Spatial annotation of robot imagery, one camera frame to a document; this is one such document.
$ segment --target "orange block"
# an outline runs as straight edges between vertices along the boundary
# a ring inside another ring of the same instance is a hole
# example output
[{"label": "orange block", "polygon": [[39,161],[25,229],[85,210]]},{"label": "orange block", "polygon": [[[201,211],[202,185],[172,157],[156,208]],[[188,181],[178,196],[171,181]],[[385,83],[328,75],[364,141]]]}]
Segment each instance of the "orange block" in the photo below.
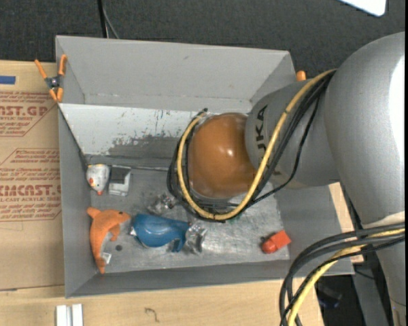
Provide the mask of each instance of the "orange block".
[{"label": "orange block", "polygon": [[286,245],[290,244],[292,241],[288,237],[287,233],[285,230],[282,230],[270,237],[268,240],[266,240],[264,243],[261,245],[261,249],[265,253],[274,253],[276,250],[279,250],[282,247],[285,247]]}]

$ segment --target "yellow cable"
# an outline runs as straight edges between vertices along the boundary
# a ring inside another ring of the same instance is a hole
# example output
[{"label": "yellow cable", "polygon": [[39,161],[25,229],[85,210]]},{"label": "yellow cable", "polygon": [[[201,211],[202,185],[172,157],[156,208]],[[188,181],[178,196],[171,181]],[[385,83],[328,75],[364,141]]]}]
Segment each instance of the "yellow cable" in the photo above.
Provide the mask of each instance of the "yellow cable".
[{"label": "yellow cable", "polygon": [[241,201],[241,203],[236,206],[233,210],[229,211],[228,213],[225,214],[213,214],[210,213],[209,211],[206,211],[205,209],[202,209],[199,207],[199,205],[197,203],[194,202],[194,200],[192,199],[192,197],[190,196],[186,184],[184,182],[184,178],[183,178],[183,172],[182,172],[182,157],[183,157],[183,150],[184,150],[184,144],[186,142],[186,139],[188,137],[188,135],[190,134],[190,132],[192,131],[192,129],[198,124],[198,122],[200,121],[200,119],[203,117],[203,114],[196,117],[187,127],[187,129],[185,130],[182,139],[180,141],[179,147],[178,147],[178,153],[177,153],[177,175],[178,175],[178,179],[180,181],[180,187],[182,189],[183,195],[185,197],[185,199],[187,200],[187,202],[189,203],[189,205],[198,213],[200,214],[200,216],[206,218],[206,219],[214,219],[217,221],[224,221],[227,219],[230,219],[234,216],[236,216],[238,213],[240,213],[242,211],[242,209],[245,207],[245,205],[250,201],[252,195],[254,194],[258,184],[260,183],[260,180],[262,178],[262,175],[265,171],[267,162],[271,156],[271,153],[273,151],[273,147],[277,141],[277,138],[281,132],[281,129],[284,125],[284,122],[287,119],[288,114],[292,111],[293,107],[298,103],[298,101],[303,97],[303,95],[308,92],[308,90],[313,87],[316,83],[318,83],[323,77],[325,77],[326,75],[328,75],[329,73],[331,73],[334,70],[328,70],[325,71],[324,73],[321,73],[320,75],[316,76],[315,78],[313,78],[311,81],[307,82],[302,88],[301,90],[299,90],[299,92],[297,92],[295,94],[295,96],[292,98],[292,100],[289,102],[289,104],[287,105],[286,109],[284,110],[284,112],[281,114],[281,117],[279,118],[279,121],[277,123],[277,125],[275,126],[275,129],[273,131],[272,137],[269,141],[269,145],[266,148],[266,152],[265,155],[263,156],[263,159],[260,163],[260,166],[258,167],[256,176],[254,177],[254,180],[247,192],[247,194],[245,195],[245,197],[243,198],[243,200]]},{"label": "yellow cable", "polygon": [[[390,236],[393,234],[400,234],[403,233],[405,231],[405,229],[401,229],[401,230],[391,230],[391,231],[385,231],[385,232],[381,232],[381,233],[377,233],[377,234],[372,234],[371,236],[369,236],[369,238],[373,238],[373,237],[378,237],[378,236]],[[348,253],[354,253],[357,252],[359,250],[361,250],[361,248],[365,247],[366,244],[363,245],[358,245],[356,247],[348,247],[346,249],[341,249],[340,251],[337,251],[332,257],[331,259],[343,256],[343,255],[347,255]],[[314,286],[314,284],[319,280],[319,278],[329,269],[331,268],[334,264],[337,263],[336,261],[330,262],[329,264],[326,264],[325,266],[321,267],[311,278],[310,280],[307,282],[307,284],[304,287],[304,290],[301,291],[301,293],[299,294],[298,300],[293,304],[292,309],[290,310],[290,314],[288,317],[288,321],[287,324],[288,326],[293,326],[294,325],[294,320],[298,314],[299,308],[301,307],[302,303],[304,302],[305,297],[307,297],[307,294],[309,293],[309,291],[311,290],[311,288]]]}]

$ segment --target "metal bracket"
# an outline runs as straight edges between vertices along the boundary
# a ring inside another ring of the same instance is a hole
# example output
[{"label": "metal bracket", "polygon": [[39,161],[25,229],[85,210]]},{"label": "metal bracket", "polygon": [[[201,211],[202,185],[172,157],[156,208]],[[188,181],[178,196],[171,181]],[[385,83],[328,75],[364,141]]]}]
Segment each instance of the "metal bracket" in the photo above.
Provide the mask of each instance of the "metal bracket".
[{"label": "metal bracket", "polygon": [[83,326],[83,305],[56,306],[56,326]]}]

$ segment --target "white toy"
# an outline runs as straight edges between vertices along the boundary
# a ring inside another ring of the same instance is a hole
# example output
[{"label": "white toy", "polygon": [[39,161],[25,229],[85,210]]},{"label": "white toy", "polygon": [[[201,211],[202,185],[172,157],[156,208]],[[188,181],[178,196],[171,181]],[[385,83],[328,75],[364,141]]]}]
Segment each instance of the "white toy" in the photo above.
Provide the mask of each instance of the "white toy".
[{"label": "white toy", "polygon": [[110,167],[106,164],[89,164],[86,170],[86,180],[89,186],[100,196],[109,182]]}]

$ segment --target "black cord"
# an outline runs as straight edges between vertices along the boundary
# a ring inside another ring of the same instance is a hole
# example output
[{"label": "black cord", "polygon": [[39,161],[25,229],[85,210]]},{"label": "black cord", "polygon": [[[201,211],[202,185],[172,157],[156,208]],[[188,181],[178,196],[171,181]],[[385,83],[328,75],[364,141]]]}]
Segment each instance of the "black cord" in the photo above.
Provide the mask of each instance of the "black cord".
[{"label": "black cord", "polygon": [[281,315],[281,322],[280,322],[280,326],[286,326],[287,325],[287,320],[286,320],[286,316],[288,314],[288,312],[290,311],[290,309],[293,307],[294,303],[296,303],[296,301],[299,299],[299,296],[301,295],[302,291],[304,290],[304,288],[306,287],[308,281],[311,279],[311,277],[317,273],[318,270],[322,269],[325,265],[330,264],[334,261],[338,261],[340,259],[344,259],[344,258],[348,258],[348,257],[353,257],[353,256],[358,256],[358,255],[364,255],[366,253],[372,252],[372,251],[378,251],[378,250],[382,250],[388,247],[391,247],[393,245],[397,245],[400,242],[403,242],[405,240],[405,234],[401,234],[399,235],[400,238],[396,238],[393,240],[387,240],[385,243],[383,244],[379,244],[376,247],[367,247],[367,248],[363,248],[357,252],[354,253],[348,253],[342,256],[338,256],[338,257],[334,257],[331,259],[328,259],[327,261],[325,261],[324,263],[320,264],[320,266],[318,266],[317,268],[315,268],[312,272],[310,272],[307,277],[305,278],[305,280],[302,282],[301,286],[299,287],[298,291],[296,292],[296,294],[293,296],[293,298],[289,299],[289,304],[287,305],[286,308],[284,308],[283,310],[280,309],[280,315]]},{"label": "black cord", "polygon": [[[314,86],[310,89],[310,91],[304,96],[304,98],[301,100],[300,104],[298,105],[296,111],[293,114],[292,119],[290,120],[290,122],[288,123],[288,128],[286,129],[286,132],[283,134],[281,143],[278,145],[277,147],[277,151],[274,153],[272,161],[267,169],[267,171],[264,173],[262,180],[260,181],[260,183],[257,186],[256,191],[254,192],[251,200],[245,205],[245,207],[236,215],[240,215],[242,212],[244,212],[244,210],[250,208],[252,205],[256,204],[257,202],[260,202],[261,200],[265,199],[266,197],[270,196],[271,194],[274,194],[276,192],[278,192],[279,190],[281,190],[283,187],[285,187],[287,184],[289,184],[289,182],[291,182],[291,180],[294,178],[298,165],[299,165],[299,161],[301,159],[301,152],[302,152],[302,148],[303,145],[305,143],[305,140],[307,138],[307,134],[309,132],[309,129],[312,125],[313,119],[316,116],[317,110],[318,110],[318,104],[319,104],[319,98],[321,97],[322,94],[324,94],[325,89],[330,81],[330,79],[332,78],[334,72],[329,73],[327,76],[325,76],[323,79],[321,79],[320,81],[318,81],[316,84],[314,84]],[[268,180],[270,179],[270,177],[273,174],[273,170],[275,169],[277,163],[279,162],[279,159],[281,158],[289,140],[291,139],[296,127],[298,126],[300,120],[303,118],[303,116],[306,114],[307,110],[311,107],[311,105],[314,103],[314,101],[316,101],[316,105],[315,105],[315,109],[313,110],[313,113],[310,116],[310,119],[307,123],[307,127],[304,131],[304,135],[301,139],[298,151],[296,153],[296,159],[295,159],[295,163],[294,163],[294,168],[292,170],[291,175],[289,176],[289,179],[282,185],[280,185],[279,187],[275,188],[274,190],[268,192],[267,194],[257,198],[257,196],[261,193],[262,189],[264,188],[264,186],[267,184]],[[187,204],[187,201],[183,198],[181,191],[179,190],[179,185],[177,183],[177,179],[175,178],[175,176],[173,175],[173,169],[174,169],[174,165],[176,162],[176,155],[177,155],[177,150],[175,152],[174,158],[171,161],[171,165],[170,165],[170,172],[169,172],[169,177],[168,180],[170,180],[170,185],[169,185],[169,191],[175,196],[180,196],[183,199],[183,202],[181,202],[181,204],[184,206],[185,204]],[[196,202],[199,203],[201,207],[203,207],[204,209],[206,209],[209,212],[212,213],[218,213],[218,210],[227,210],[227,208],[230,207],[236,207],[238,206],[238,204],[233,204],[233,203],[217,203],[217,204],[207,204],[204,203],[202,200],[197,200],[193,194],[190,195],[192,197],[192,199]],[[192,214],[194,214],[195,216],[199,216],[199,214],[196,213],[196,211],[194,211],[194,209],[192,209],[190,206],[186,206],[186,210],[188,210],[189,212],[191,212]]]},{"label": "black cord", "polygon": [[[324,254],[330,253],[337,251],[339,249],[344,249],[346,247],[350,247],[353,245],[360,245],[362,243],[366,243],[365,239],[367,239],[367,236],[372,235],[372,234],[378,234],[381,232],[385,231],[390,231],[390,230],[399,230],[405,228],[405,223],[395,223],[392,225],[385,225],[385,226],[380,226],[376,228],[369,228],[365,230],[355,230],[347,233],[342,233],[338,234],[335,236],[331,236],[325,239],[322,239],[306,249],[304,249],[298,256],[297,258],[293,261],[289,272],[286,275],[286,278],[283,281],[281,292],[279,295],[279,308],[280,311],[284,310],[284,298],[287,293],[288,299],[292,299],[292,280],[294,278],[294,275],[296,272],[301,268],[301,266],[305,265],[307,262],[318,258]],[[340,242],[338,244],[330,245],[333,242],[338,242],[341,240],[346,240],[349,238],[357,237],[357,240],[353,240],[350,242]],[[371,239],[380,239],[380,238],[385,238],[386,240],[390,239],[390,236],[386,237],[375,237]]]},{"label": "black cord", "polygon": [[308,132],[309,132],[309,130],[310,130],[310,128],[311,128],[311,125],[313,124],[314,117],[316,116],[316,113],[317,113],[317,111],[318,111],[319,101],[320,101],[320,96],[316,99],[316,105],[315,105],[315,107],[314,107],[314,111],[313,111],[313,113],[312,113],[311,116],[310,116],[310,119],[309,119],[309,121],[308,121],[308,123],[307,123],[307,127],[305,127],[304,134],[303,134],[302,139],[301,139],[301,142],[299,143],[299,146],[298,146],[298,151],[296,152],[296,158],[295,158],[295,161],[294,161],[293,170],[292,170],[292,173],[290,174],[289,178],[287,179],[287,181],[284,182],[283,184],[281,184],[280,186],[276,187],[276,188],[273,189],[272,191],[269,191],[269,192],[263,194],[261,197],[254,199],[253,201],[251,201],[251,202],[245,207],[245,209],[247,209],[247,208],[249,208],[250,206],[252,206],[252,205],[254,205],[254,204],[260,202],[261,200],[263,200],[263,199],[265,199],[265,198],[267,198],[267,197],[269,197],[270,195],[277,193],[279,190],[281,190],[281,189],[283,189],[285,186],[287,186],[287,185],[291,182],[291,180],[293,180],[293,178],[294,178],[294,176],[295,176],[295,174],[296,174],[296,172],[297,172],[297,170],[298,170],[299,161],[301,160],[302,149],[303,149],[303,147],[304,147],[305,141],[307,140]]},{"label": "black cord", "polygon": [[[334,73],[335,73],[335,71],[327,74],[318,83],[314,84],[313,88],[310,89],[309,93],[307,93],[305,95],[305,97],[303,98],[303,100],[301,100],[301,103],[300,103],[298,109],[295,111],[294,117],[291,119],[291,121],[289,123],[289,127],[288,127],[288,129],[287,129],[281,143],[279,144],[279,146],[277,148],[277,151],[273,155],[272,161],[269,164],[269,167],[268,167],[266,173],[263,175],[262,180],[258,184],[258,187],[257,187],[256,191],[254,192],[254,195],[252,197],[252,201],[254,201],[256,199],[256,197],[261,193],[262,189],[265,187],[266,183],[271,178],[272,173],[275,170],[280,158],[282,157],[282,154],[283,154],[284,150],[286,149],[286,146],[287,146],[289,140],[291,139],[296,127],[298,126],[298,124],[300,122],[300,120],[306,114],[306,112],[310,108],[311,104],[317,98],[319,98],[322,94],[324,94],[326,88],[328,87],[329,81],[333,77]],[[279,191],[283,187],[279,187],[278,190],[275,190],[273,193]]]},{"label": "black cord", "polygon": [[97,5],[98,5],[98,13],[100,15],[101,30],[103,31],[103,37],[107,39],[108,31],[107,31],[106,19],[104,16],[103,1],[97,0]]}]

